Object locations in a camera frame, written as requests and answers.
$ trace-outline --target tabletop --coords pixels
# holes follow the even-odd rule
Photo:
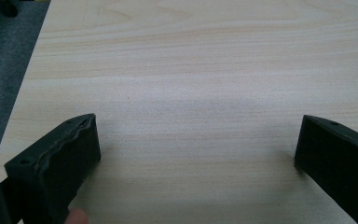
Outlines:
[[[358,0],[53,0],[0,179],[87,113],[90,223],[353,223],[294,155],[305,114],[358,132]]]

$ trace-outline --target table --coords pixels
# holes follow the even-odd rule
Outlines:
[[[90,223],[353,223],[293,159],[304,114],[358,132],[358,0],[52,1],[0,179],[89,112]]]

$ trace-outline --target dark gray fabric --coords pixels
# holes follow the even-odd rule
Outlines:
[[[19,2],[16,18],[0,13],[0,142],[48,5],[48,2]]]

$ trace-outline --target gray carpet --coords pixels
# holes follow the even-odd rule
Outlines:
[[[48,5],[19,2],[16,18],[0,13],[0,143]]]

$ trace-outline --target light wood surface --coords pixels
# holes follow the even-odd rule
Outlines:
[[[358,0],[53,0],[3,165],[97,115],[90,223],[353,223],[293,166],[302,116],[358,131]]]

